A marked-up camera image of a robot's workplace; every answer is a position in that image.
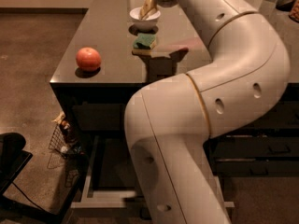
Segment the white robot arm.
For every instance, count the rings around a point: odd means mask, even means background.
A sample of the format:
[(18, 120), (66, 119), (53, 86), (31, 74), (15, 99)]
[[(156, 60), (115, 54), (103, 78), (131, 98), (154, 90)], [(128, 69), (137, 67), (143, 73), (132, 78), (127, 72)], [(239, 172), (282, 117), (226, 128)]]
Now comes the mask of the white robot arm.
[(180, 6), (212, 62), (139, 90), (125, 135), (153, 224), (231, 224), (203, 144), (268, 112), (291, 65), (269, 21), (244, 0), (155, 0)]

